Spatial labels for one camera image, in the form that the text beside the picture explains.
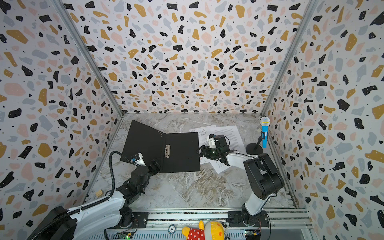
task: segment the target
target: terrazzo pattern wall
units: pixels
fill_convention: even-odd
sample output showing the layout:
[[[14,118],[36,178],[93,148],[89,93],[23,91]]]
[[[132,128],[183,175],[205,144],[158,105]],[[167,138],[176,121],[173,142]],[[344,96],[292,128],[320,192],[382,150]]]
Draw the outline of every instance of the terrazzo pattern wall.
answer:
[[[82,204],[118,121],[48,1],[0,0],[0,239]]]
[[[64,2],[124,112],[245,113],[262,109],[308,1]]]
[[[319,239],[384,239],[383,11],[319,1],[268,112]]]

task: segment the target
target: plush toy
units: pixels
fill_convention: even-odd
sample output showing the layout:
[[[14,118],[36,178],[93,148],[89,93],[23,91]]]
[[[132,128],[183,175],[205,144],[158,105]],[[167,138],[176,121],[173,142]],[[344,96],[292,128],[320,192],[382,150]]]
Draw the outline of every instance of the plush toy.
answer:
[[[204,228],[203,221],[200,221],[199,229],[184,227],[182,233],[187,240],[230,240],[224,235],[226,229],[225,222],[210,221]]]

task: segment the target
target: black folder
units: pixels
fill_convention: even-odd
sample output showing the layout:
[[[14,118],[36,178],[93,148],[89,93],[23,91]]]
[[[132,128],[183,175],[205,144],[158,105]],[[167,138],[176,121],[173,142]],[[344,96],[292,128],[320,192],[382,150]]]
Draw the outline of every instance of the black folder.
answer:
[[[132,120],[122,154],[126,158],[141,153],[147,166],[158,159],[161,173],[200,171],[197,132],[163,133]]]

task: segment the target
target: toy microphone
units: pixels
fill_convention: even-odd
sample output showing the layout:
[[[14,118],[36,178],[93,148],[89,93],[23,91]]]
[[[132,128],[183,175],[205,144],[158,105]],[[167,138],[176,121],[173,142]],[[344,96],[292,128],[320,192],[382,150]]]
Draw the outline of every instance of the toy microphone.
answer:
[[[262,138],[263,138],[263,148],[266,148],[267,136],[268,136],[268,126],[270,123],[269,117],[262,117],[260,120],[262,126]]]

